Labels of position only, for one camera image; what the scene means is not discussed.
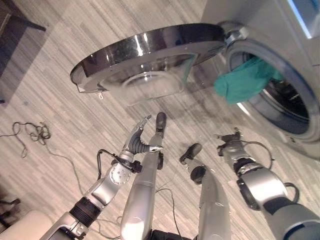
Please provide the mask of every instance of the washing machine door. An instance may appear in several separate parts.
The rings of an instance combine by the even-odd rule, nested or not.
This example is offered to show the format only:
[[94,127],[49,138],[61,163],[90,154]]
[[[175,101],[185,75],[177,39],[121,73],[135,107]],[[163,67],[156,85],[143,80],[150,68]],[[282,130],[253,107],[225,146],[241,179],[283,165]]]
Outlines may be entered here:
[[224,30],[195,23],[143,32],[80,61],[71,80],[80,93],[110,91],[126,105],[181,92],[189,70],[225,47]]

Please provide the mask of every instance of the electrical cord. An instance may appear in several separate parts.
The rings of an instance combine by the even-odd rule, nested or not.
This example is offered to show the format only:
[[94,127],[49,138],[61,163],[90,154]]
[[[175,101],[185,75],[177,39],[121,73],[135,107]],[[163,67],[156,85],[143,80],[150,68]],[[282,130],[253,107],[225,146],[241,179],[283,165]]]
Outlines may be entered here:
[[111,153],[105,149],[100,149],[97,154],[96,154],[96,162],[97,162],[97,168],[98,168],[98,177],[97,180],[101,179],[101,172],[102,172],[102,167],[101,167],[101,154],[108,154],[111,157],[113,157],[113,159],[117,160],[117,155],[115,155],[114,153]]
[[174,220],[174,224],[175,224],[175,228],[181,238],[181,240],[183,240],[182,236],[181,236],[181,233],[179,231],[179,228],[178,228],[178,224],[177,224],[177,221],[176,221],[176,214],[175,214],[175,199],[174,199],[174,194],[172,192],[171,189],[169,188],[161,188],[161,189],[158,189],[157,191],[155,191],[155,193],[158,193],[158,192],[161,192],[161,191],[164,191],[164,190],[167,190],[171,193],[171,199],[172,199],[172,213],[173,213],[173,220]]
[[[49,128],[43,123],[40,122],[42,126],[37,126],[33,124],[32,122],[25,122],[21,123],[19,121],[16,121],[12,124],[12,134],[5,134],[0,135],[1,137],[16,137],[16,139],[21,143],[23,146],[23,150],[21,152],[21,158],[25,158],[28,154],[28,148],[26,144],[18,137],[18,134],[22,131],[21,126],[24,126],[25,132],[30,136],[31,140],[34,142],[39,142],[41,145],[46,145],[46,140],[51,137],[51,133],[49,131]],[[33,131],[30,131],[28,129],[28,126],[33,127]]]
[[110,221],[110,220],[105,220],[105,219],[97,219],[96,223],[98,224],[98,230],[95,230],[95,229],[91,229],[92,231],[100,234],[102,237],[106,238],[106,239],[109,239],[109,240],[117,240],[117,239],[120,239],[121,236],[115,236],[115,237],[111,237],[111,236],[107,236],[105,234],[103,234],[101,232],[101,225],[100,225],[100,222],[99,221],[103,221],[103,222],[107,222],[107,223],[110,223],[110,224],[114,224],[116,226],[119,226],[120,224],[118,223],[118,219],[119,217],[117,218],[117,222],[113,222],[113,221]]
[[[65,160],[67,160],[71,166],[72,166],[72,170],[73,170],[73,173],[75,175],[75,178],[76,178],[76,181],[77,181],[77,185],[78,185],[78,189],[79,189],[79,192],[84,195],[84,191],[82,190],[81,188],[81,183],[80,183],[80,179],[79,179],[79,176],[78,176],[78,173],[77,173],[77,170],[76,170],[76,166],[74,164],[74,162],[64,156],[64,155],[60,155],[60,154],[57,154],[57,153],[53,153],[49,147],[48,147],[48,144],[46,143],[46,140],[50,139],[51,138],[51,133],[49,131],[49,128],[48,126],[46,126],[43,122],[40,122],[41,125],[35,125],[34,123],[31,123],[31,122],[26,122],[26,123],[21,123],[21,122],[14,122],[13,125],[12,125],[12,134],[4,134],[4,135],[0,135],[0,138],[1,137],[16,137],[16,139],[21,143],[21,145],[23,146],[23,150],[21,152],[21,158],[25,158],[27,155],[28,155],[28,148],[26,146],[26,144],[18,137],[18,134],[20,134],[22,132],[22,129],[21,129],[21,126],[24,126],[24,130],[25,132],[30,136],[31,140],[33,142],[39,142],[41,145],[45,146],[45,148],[47,149],[48,153],[50,155],[53,155],[53,156],[56,156],[56,157],[60,157],[60,158],[63,158]],[[101,179],[101,175],[102,175],[102,164],[101,164],[101,154],[102,153],[106,153],[108,155],[110,155],[111,157],[113,157],[116,161],[117,161],[117,156],[114,154],[114,153],[110,153],[109,151],[105,150],[105,149],[100,149],[98,152],[97,152],[97,168],[98,168],[98,180]],[[164,191],[164,190],[167,190],[167,191],[170,191],[171,193],[171,199],[172,199],[172,213],[173,213],[173,220],[174,220],[174,224],[175,224],[175,227],[176,227],[176,230],[179,234],[179,236],[181,237],[181,240],[183,239],[181,234],[180,234],[180,231],[179,231],[179,228],[178,228],[178,224],[177,224],[177,221],[176,221],[176,214],[175,214],[175,200],[174,200],[174,196],[173,196],[173,192],[171,189],[169,188],[161,188],[161,189],[158,189],[155,193],[158,193],[160,191]],[[107,235],[104,235],[103,233],[101,233],[101,225],[100,225],[100,222],[99,221],[104,221],[104,222],[108,222],[108,223],[112,223],[112,224],[115,224],[117,226],[119,226],[119,222],[118,220],[122,218],[122,216],[119,216],[117,219],[116,219],[116,223],[115,222],[112,222],[112,221],[109,221],[109,220],[105,220],[105,219],[97,219],[97,224],[98,224],[98,230],[95,230],[95,229],[92,229],[94,232],[96,233],[99,233],[101,236],[103,236],[104,238],[106,239],[109,239],[109,240],[118,240],[121,238],[121,236],[116,236],[116,237],[110,237],[110,236],[107,236]]]
[[275,159],[272,157],[272,154],[271,154],[271,151],[269,150],[269,148],[267,148],[263,143],[261,143],[259,141],[245,141],[245,140],[231,140],[231,141],[229,141],[229,143],[232,143],[232,142],[245,143],[243,145],[243,148],[249,144],[254,144],[254,145],[259,145],[259,146],[263,147],[264,149],[266,149],[269,154],[269,159],[270,159],[270,165],[269,165],[268,169],[271,170],[272,165],[273,165],[273,161],[275,161]]
[[297,203],[299,201],[299,197],[300,197],[299,188],[296,185],[294,185],[292,182],[285,182],[284,185],[286,187],[294,188],[295,194],[294,194],[294,198],[293,198],[292,202]]
[[[80,179],[79,179],[79,176],[78,176],[78,173],[77,173],[76,166],[75,166],[74,162],[70,158],[68,158],[68,157],[66,157],[64,155],[53,153],[49,149],[46,140],[51,138],[51,133],[49,131],[48,126],[46,126],[43,122],[40,122],[40,124],[41,125],[35,125],[32,122],[21,123],[21,122],[16,121],[16,122],[14,122],[12,124],[12,132],[13,133],[12,134],[0,135],[0,138],[1,137],[16,137],[16,139],[23,146],[23,150],[21,152],[20,157],[21,158],[25,158],[28,155],[29,151],[28,151],[27,145],[18,137],[18,134],[20,134],[22,132],[21,126],[24,126],[25,132],[30,136],[30,138],[31,138],[31,140],[33,142],[39,142],[41,145],[45,146],[45,148],[47,149],[47,151],[48,151],[48,153],[50,155],[63,158],[65,160],[67,160],[71,164],[74,176],[75,176],[76,181],[77,181],[77,186],[78,186],[79,192],[81,193],[81,195],[84,195],[85,192],[81,188]],[[109,154],[109,155],[114,157],[114,154],[111,154],[110,152],[108,152],[108,151],[106,151],[104,149],[100,149],[99,151],[102,151],[102,152],[107,153],[107,154]],[[98,176],[101,177],[101,160],[100,159],[98,161]],[[109,221],[109,220],[104,220],[104,219],[98,219],[98,221],[105,221],[105,222],[108,222],[108,223],[113,223],[115,225],[119,225],[119,223],[118,223],[118,219],[119,218],[120,218],[120,216],[117,218],[117,223]],[[107,235],[102,234],[101,233],[101,226],[100,226],[100,223],[98,221],[97,221],[97,224],[99,225],[99,231],[96,231],[94,229],[93,229],[93,231],[99,233],[101,236],[103,236],[104,238],[109,239],[109,240],[117,240],[117,239],[120,238],[120,236],[109,237]]]

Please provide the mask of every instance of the chair leg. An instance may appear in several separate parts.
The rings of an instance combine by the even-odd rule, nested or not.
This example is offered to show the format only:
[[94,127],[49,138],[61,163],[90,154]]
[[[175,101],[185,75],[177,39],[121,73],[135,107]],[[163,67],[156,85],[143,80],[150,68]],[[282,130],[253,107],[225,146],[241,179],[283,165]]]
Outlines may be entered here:
[[38,29],[38,30],[41,30],[41,31],[44,31],[44,32],[47,30],[44,26],[35,24],[35,23],[33,23],[33,22],[31,22],[31,21],[29,21],[27,19],[24,19],[22,17],[19,17],[19,16],[12,15],[11,19],[16,20],[18,22],[21,22],[22,24],[24,24],[24,25],[26,25],[27,27],[30,27],[30,28]]
[[0,224],[2,224],[5,228],[9,228],[11,225],[5,221],[5,219],[0,215]]

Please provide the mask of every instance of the open washer door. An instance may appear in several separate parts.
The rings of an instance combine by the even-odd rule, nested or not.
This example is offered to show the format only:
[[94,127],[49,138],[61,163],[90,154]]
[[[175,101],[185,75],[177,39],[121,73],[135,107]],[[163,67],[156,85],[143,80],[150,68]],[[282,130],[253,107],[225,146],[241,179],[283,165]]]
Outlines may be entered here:
[[218,25],[194,23],[140,33],[80,61],[71,71],[71,80],[80,93],[110,91],[131,106],[181,92],[190,68],[222,50],[229,71],[256,56],[276,68],[285,80],[270,81],[260,94],[238,106],[262,132],[319,160],[320,104],[313,89],[267,46],[241,37],[241,32],[234,31],[235,37],[226,32],[227,36]]
[[220,52],[224,40],[224,30],[212,24],[159,28],[92,53],[70,76],[80,93],[110,91],[131,106],[181,92],[190,68]]

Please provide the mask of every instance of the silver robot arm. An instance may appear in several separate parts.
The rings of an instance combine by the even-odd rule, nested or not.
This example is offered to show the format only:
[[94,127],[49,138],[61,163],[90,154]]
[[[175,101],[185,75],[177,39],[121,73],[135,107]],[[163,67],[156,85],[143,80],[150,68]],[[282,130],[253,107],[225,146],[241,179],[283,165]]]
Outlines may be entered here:
[[288,199],[285,184],[244,150],[240,132],[235,130],[231,135],[217,135],[225,142],[218,152],[238,176],[237,185],[247,205],[262,211],[277,240],[319,240],[319,216]]
[[201,161],[189,156],[182,164],[186,164],[194,183],[201,184],[196,240],[230,240],[230,209],[222,184],[215,177],[213,170]]
[[157,152],[159,145],[146,145],[140,140],[144,126],[151,116],[145,117],[132,130],[119,156],[115,156],[105,176],[97,180],[84,196],[43,235],[40,240],[83,239],[90,225],[103,209],[112,201],[118,190],[126,184],[133,173],[139,173],[142,166],[134,161],[137,153]]
[[[167,117],[158,113],[155,121],[155,134],[150,145],[161,145],[164,138]],[[161,152],[148,152],[143,159],[143,171],[134,179],[121,220],[121,239],[146,240],[152,232],[155,207],[157,170],[163,166]]]

